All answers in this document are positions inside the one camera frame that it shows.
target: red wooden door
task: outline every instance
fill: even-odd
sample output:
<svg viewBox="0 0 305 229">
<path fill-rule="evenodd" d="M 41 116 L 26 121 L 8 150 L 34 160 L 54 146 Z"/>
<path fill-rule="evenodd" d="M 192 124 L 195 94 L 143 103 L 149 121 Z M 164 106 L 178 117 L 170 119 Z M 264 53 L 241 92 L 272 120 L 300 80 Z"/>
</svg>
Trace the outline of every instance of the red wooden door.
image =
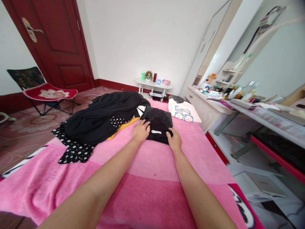
<svg viewBox="0 0 305 229">
<path fill-rule="evenodd" d="M 21 21 L 25 18 L 33 29 L 44 32 L 35 31 L 37 43 L 31 42 L 48 73 L 49 83 L 78 91 L 93 88 L 73 0 L 10 1 Z"/>
</svg>

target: door handle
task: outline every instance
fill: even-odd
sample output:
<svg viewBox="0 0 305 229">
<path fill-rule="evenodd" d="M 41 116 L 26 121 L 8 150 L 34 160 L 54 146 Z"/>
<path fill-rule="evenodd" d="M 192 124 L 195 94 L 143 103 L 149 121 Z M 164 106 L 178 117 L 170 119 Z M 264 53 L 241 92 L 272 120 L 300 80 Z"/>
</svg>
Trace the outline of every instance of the door handle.
<svg viewBox="0 0 305 229">
<path fill-rule="evenodd" d="M 44 32 L 43 32 L 42 30 L 40 30 L 40 29 L 33 29 L 33 27 L 31 26 L 31 24 L 30 24 L 30 23 L 28 22 L 28 20 L 25 19 L 24 17 L 22 18 L 22 22 L 23 22 L 24 26 L 26 27 L 26 29 L 27 29 L 27 31 L 28 31 L 28 33 L 29 33 L 29 35 L 30 35 L 32 41 L 34 41 L 35 43 L 37 43 L 37 38 L 36 38 L 36 36 L 35 36 L 34 31 L 36 31 L 36 32 L 42 32 L 43 34 L 44 34 Z"/>
<path fill-rule="evenodd" d="M 36 30 L 35 30 L 35 29 L 33 29 L 33 27 L 31 27 L 31 26 L 30 26 L 30 27 L 27 27 L 27 29 L 28 29 L 28 30 L 33 30 L 33 31 L 35 31 L 35 32 L 42 32 L 42 33 L 44 34 L 44 32 L 43 32 L 42 30 L 40 30 L 40 29 L 36 29 Z"/>
</svg>

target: pink bedsheet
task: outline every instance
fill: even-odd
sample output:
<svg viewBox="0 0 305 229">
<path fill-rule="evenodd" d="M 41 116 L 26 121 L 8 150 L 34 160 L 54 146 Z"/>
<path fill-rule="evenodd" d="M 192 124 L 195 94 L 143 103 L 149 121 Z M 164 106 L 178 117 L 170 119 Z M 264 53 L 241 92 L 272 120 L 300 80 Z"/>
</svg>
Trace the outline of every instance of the pink bedsheet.
<svg viewBox="0 0 305 229">
<path fill-rule="evenodd" d="M 149 100 L 149 102 L 152 107 L 168 110 L 167 103 L 153 100 Z M 119 131 L 112 140 L 98 144 L 89 160 L 100 164 L 108 161 L 131 139 L 135 124 Z M 179 131 L 182 138 L 183 152 L 207 184 L 236 183 L 197 123 L 186 122 L 173 117 L 173 126 Z M 65 147 L 57 138 L 51 140 L 48 145 Z M 170 147 L 150 140 L 144 141 L 141 145 L 127 173 L 149 179 L 179 181 Z"/>
<path fill-rule="evenodd" d="M 47 216 L 101 165 L 94 161 L 58 164 L 64 147 L 48 146 L 0 182 L 0 211 Z M 209 188 L 238 228 L 247 228 L 228 185 Z M 179 182 L 125 174 L 108 202 L 97 228 L 196 228 Z"/>
</svg>

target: keyboard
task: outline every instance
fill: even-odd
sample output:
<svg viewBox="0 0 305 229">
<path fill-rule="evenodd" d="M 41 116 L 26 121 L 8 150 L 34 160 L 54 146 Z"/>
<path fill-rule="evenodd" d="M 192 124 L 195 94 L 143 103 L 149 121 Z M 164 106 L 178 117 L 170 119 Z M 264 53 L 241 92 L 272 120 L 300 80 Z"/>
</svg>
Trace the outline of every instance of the keyboard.
<svg viewBox="0 0 305 229">
<path fill-rule="evenodd" d="M 305 174 L 305 149 L 281 136 L 264 133 L 253 133 L 253 136 Z"/>
</svg>

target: folding chair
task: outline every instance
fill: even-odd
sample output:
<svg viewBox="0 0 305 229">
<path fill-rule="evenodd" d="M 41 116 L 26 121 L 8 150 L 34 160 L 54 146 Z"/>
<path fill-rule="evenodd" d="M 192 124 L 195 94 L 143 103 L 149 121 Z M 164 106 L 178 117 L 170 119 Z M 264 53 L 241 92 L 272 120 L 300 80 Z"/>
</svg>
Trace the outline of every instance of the folding chair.
<svg viewBox="0 0 305 229">
<path fill-rule="evenodd" d="M 80 103 L 75 102 L 75 96 L 77 95 L 76 89 L 60 89 L 52 86 L 49 83 L 46 83 L 38 67 L 22 70 L 9 69 L 7 72 L 18 84 L 23 94 L 30 100 L 40 116 L 45 116 L 53 108 L 72 115 L 74 104 L 81 105 Z M 43 113 L 38 110 L 33 100 L 44 104 Z M 64 100 L 72 103 L 71 113 L 60 109 L 60 103 Z"/>
</svg>

